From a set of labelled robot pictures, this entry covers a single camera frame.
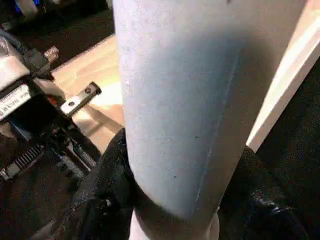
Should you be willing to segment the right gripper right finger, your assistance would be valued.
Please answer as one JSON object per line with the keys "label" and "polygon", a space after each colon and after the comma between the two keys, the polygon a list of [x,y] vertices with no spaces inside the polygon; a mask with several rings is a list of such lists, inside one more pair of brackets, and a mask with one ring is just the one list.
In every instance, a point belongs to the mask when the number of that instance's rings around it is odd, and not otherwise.
{"label": "right gripper right finger", "polygon": [[317,240],[320,152],[297,151],[275,168],[245,147],[218,212],[224,240]]}

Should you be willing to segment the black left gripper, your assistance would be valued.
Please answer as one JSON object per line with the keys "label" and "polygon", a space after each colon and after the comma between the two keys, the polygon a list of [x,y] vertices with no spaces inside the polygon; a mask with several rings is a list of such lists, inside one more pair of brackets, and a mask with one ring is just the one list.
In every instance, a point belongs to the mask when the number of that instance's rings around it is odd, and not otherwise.
{"label": "black left gripper", "polygon": [[1,90],[0,121],[9,123],[13,135],[27,143],[1,168],[2,179],[14,179],[44,156],[77,180],[87,175],[101,154],[72,117],[101,92],[91,82],[77,95],[64,99],[54,91],[46,92],[38,79],[28,75]]}

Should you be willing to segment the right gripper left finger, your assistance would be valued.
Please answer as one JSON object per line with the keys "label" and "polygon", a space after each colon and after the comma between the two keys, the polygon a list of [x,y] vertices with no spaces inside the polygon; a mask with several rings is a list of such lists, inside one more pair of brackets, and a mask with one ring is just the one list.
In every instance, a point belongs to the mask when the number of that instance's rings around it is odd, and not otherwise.
{"label": "right gripper left finger", "polygon": [[126,131],[109,142],[61,220],[63,240],[127,240],[136,198]]}

